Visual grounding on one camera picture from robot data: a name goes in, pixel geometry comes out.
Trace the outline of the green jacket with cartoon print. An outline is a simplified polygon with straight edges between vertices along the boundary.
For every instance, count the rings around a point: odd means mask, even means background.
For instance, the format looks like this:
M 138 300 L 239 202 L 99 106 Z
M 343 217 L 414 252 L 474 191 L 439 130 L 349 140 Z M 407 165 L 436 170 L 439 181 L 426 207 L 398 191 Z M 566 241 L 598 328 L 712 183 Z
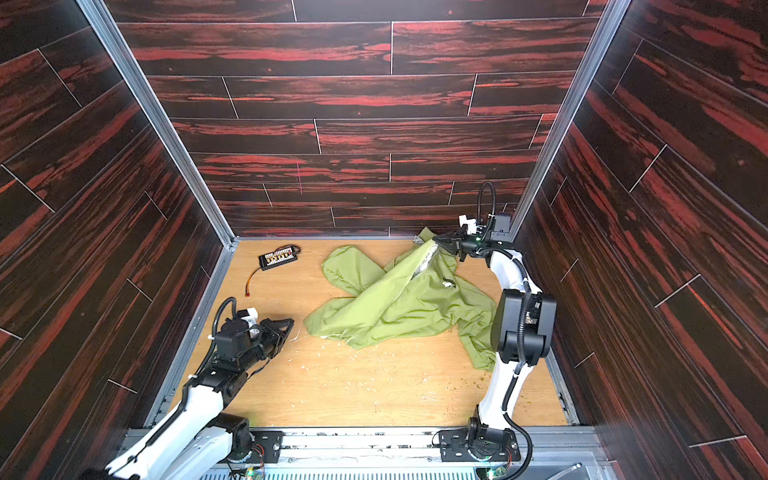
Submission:
M 418 238 L 418 245 L 385 266 L 352 245 L 331 252 L 322 273 L 346 295 L 312 312 L 305 319 L 308 333 L 362 349 L 457 328 L 472 366 L 491 371 L 496 303 L 456 274 L 456 257 L 437 245 L 432 231 L 425 228 Z

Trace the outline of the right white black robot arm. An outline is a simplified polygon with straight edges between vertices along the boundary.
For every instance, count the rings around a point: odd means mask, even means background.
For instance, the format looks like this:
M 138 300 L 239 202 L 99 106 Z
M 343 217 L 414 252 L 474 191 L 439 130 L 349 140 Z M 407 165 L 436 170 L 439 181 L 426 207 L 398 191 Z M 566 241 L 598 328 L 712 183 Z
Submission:
M 479 461 L 505 462 L 504 472 L 490 467 L 481 479 L 517 479 L 533 459 L 531 435 L 513 420 L 524 382 L 551 348 L 556 300 L 543 293 L 526 269 L 521 253 L 500 240 L 462 229 L 434 238 L 451 255 L 482 258 L 502 287 L 491 323 L 495 365 L 486 394 L 467 425 L 463 449 Z

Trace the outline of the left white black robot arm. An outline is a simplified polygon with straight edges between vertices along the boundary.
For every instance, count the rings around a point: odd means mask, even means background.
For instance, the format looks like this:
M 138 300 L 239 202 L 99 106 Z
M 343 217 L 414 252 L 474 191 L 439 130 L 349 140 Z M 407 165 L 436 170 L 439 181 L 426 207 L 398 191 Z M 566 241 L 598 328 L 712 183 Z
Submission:
M 260 361 L 283 348 L 295 321 L 229 319 L 211 336 L 198 371 L 182 389 L 182 399 L 142 439 L 101 470 L 82 479 L 198 478 L 219 461 L 251 454 L 248 421 L 224 410 L 253 376 Z

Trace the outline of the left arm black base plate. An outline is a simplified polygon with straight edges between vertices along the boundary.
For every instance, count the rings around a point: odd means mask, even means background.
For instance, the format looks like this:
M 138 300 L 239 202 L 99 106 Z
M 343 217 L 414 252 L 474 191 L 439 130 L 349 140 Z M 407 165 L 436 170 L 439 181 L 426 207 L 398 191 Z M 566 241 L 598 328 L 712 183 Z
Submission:
M 282 452 L 283 431 L 240 430 L 233 434 L 230 463 L 276 464 Z

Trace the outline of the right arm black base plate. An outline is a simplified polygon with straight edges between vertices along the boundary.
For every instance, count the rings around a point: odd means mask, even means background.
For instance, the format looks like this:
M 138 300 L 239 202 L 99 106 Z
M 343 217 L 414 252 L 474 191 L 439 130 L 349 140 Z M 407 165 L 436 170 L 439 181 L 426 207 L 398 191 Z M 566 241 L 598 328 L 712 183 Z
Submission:
M 444 463 L 511 463 L 521 460 L 519 445 L 511 429 L 481 428 L 472 433 L 468 427 L 439 430 L 436 446 Z

